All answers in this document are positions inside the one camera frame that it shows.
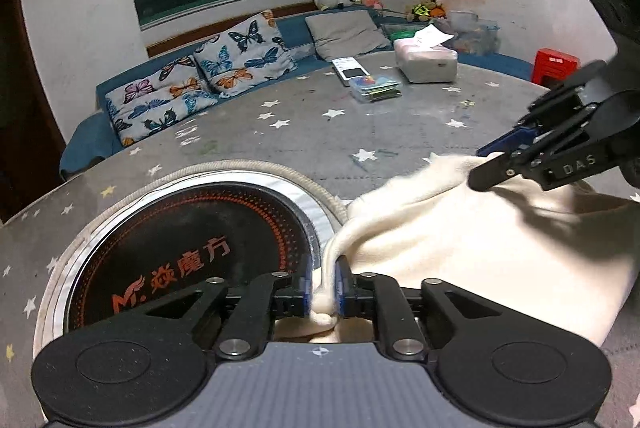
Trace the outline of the cream sweater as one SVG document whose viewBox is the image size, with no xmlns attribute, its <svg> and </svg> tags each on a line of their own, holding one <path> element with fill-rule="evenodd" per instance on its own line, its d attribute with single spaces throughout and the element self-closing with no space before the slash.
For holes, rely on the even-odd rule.
<svg viewBox="0 0 640 428">
<path fill-rule="evenodd" d="M 335 263 L 415 289 L 435 278 L 602 344 L 639 273 L 639 206 L 585 182 L 544 191 L 513 177 L 486 192 L 469 187 L 480 165 L 435 155 L 348 205 L 344 226 L 314 272 L 306 318 L 281 320 L 280 339 L 360 341 L 362 320 L 337 312 Z"/>
</svg>

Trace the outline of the red plastic stool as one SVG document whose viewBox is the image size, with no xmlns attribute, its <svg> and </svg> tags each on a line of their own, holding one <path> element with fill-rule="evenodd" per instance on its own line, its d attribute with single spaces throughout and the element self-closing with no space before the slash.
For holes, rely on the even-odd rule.
<svg viewBox="0 0 640 428">
<path fill-rule="evenodd" d="M 575 56 L 551 48 L 541 48 L 536 52 L 532 82 L 552 89 L 561 85 L 579 66 L 580 60 Z"/>
</svg>

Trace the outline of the clear plastic storage bin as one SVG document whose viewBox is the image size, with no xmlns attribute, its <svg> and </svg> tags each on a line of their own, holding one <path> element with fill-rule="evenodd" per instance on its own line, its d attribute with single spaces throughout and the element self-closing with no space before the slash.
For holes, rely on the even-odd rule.
<svg viewBox="0 0 640 428">
<path fill-rule="evenodd" d="M 473 11 L 451 11 L 447 16 L 454 34 L 445 45 L 464 54 L 487 56 L 500 48 L 499 25 L 495 20 L 482 19 Z"/>
</svg>

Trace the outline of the black induction cooktop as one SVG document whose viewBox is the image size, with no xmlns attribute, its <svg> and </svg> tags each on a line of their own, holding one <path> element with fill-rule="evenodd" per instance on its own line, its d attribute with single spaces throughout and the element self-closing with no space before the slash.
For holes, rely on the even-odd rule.
<svg viewBox="0 0 640 428">
<path fill-rule="evenodd" d="M 247 182 L 169 193 L 99 240 L 75 279 L 67 330 L 114 317 L 209 278 L 243 287 L 292 273 L 317 243 L 284 196 Z"/>
</svg>

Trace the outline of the white tissue box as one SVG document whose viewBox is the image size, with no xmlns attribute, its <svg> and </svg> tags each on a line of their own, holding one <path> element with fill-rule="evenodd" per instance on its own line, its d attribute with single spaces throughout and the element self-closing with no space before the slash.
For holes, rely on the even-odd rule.
<svg viewBox="0 0 640 428">
<path fill-rule="evenodd" d="M 394 41 L 398 68 L 411 84 L 452 83 L 457 77 L 458 53 L 445 47 L 454 34 L 434 24 L 416 31 L 413 37 Z"/>
</svg>

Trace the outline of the grey star tablecloth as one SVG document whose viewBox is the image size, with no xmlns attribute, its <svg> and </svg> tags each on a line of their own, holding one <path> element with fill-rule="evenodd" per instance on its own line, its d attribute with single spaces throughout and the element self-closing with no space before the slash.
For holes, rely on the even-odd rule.
<svg viewBox="0 0 640 428">
<path fill-rule="evenodd" d="M 328 69 L 211 107 L 70 179 L 1 230 L 1 422 L 38 427 L 32 338 L 50 275 L 88 223 L 174 171 L 222 159 L 291 167 L 343 200 L 424 167 L 431 154 L 472 154 L 505 133 L 539 88 L 461 66 L 452 88 L 407 85 L 399 98 L 357 101 Z"/>
</svg>

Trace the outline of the clear box colourful items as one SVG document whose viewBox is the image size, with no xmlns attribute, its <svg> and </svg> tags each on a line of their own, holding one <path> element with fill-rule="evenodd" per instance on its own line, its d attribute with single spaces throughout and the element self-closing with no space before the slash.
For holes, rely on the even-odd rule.
<svg viewBox="0 0 640 428">
<path fill-rule="evenodd" d="M 401 96 L 400 83 L 386 76 L 360 76 L 349 80 L 349 88 L 358 101 L 376 102 Z"/>
</svg>

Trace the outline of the white remote device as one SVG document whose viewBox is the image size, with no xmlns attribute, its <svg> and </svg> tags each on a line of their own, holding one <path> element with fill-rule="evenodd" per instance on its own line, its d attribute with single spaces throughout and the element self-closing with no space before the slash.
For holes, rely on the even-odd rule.
<svg viewBox="0 0 640 428">
<path fill-rule="evenodd" d="M 332 60 L 331 63 L 344 87 L 348 87 L 349 81 L 353 78 L 366 77 L 369 75 L 366 69 L 352 57 L 336 58 Z"/>
</svg>

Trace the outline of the grey cushion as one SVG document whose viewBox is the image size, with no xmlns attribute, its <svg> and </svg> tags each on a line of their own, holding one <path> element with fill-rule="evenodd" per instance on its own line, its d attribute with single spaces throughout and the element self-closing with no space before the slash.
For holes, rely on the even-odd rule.
<svg viewBox="0 0 640 428">
<path fill-rule="evenodd" d="M 390 46 L 390 41 L 365 10 L 315 14 L 305 18 L 314 49 L 324 61 L 357 57 Z"/>
</svg>

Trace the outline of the left butterfly pillow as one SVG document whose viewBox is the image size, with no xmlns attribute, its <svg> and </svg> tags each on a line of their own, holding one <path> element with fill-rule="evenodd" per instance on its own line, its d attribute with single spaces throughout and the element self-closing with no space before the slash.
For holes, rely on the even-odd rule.
<svg viewBox="0 0 640 428">
<path fill-rule="evenodd" d="M 105 96 L 106 112 L 124 147 L 217 102 L 218 97 L 208 88 L 192 55 L 169 62 Z"/>
</svg>

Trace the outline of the butterfly pillow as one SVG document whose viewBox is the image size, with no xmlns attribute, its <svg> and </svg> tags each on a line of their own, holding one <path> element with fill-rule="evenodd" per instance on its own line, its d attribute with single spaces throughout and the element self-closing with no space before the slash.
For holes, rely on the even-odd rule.
<svg viewBox="0 0 640 428">
<path fill-rule="evenodd" d="M 208 88 L 192 55 L 169 62 L 105 96 L 106 112 L 124 147 L 217 102 L 218 97 Z"/>
<path fill-rule="evenodd" d="M 226 96 L 275 81 L 297 68 L 270 9 L 217 34 L 193 55 L 209 86 Z"/>
</svg>

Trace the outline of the right butterfly pillow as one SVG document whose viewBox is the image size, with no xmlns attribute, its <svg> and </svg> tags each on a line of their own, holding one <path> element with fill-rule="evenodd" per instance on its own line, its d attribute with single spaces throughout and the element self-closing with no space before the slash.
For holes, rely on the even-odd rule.
<svg viewBox="0 0 640 428">
<path fill-rule="evenodd" d="M 270 9 L 217 34 L 193 55 L 209 86 L 226 96 L 275 81 L 297 68 Z"/>
</svg>

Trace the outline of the blue corner sofa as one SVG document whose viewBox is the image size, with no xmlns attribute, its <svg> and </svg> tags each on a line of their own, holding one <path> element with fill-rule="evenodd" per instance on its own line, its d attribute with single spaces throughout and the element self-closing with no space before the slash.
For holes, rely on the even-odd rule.
<svg viewBox="0 0 640 428">
<path fill-rule="evenodd" d="M 381 57 L 411 84 L 442 84 L 436 61 L 424 77 L 394 57 L 391 18 L 370 10 L 336 10 L 276 18 L 269 10 L 204 42 L 145 61 L 96 86 L 98 110 L 81 122 L 65 148 L 68 179 L 154 133 L 215 104 L 262 87 L 320 71 L 335 74 L 347 52 Z"/>
</svg>

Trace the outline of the dark wooden door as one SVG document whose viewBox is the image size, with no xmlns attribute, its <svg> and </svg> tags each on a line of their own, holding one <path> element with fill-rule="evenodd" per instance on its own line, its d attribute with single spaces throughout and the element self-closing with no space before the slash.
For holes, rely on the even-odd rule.
<svg viewBox="0 0 640 428">
<path fill-rule="evenodd" d="M 1 220 L 61 185 L 66 147 L 40 82 L 22 0 L 1 0 Z"/>
</svg>

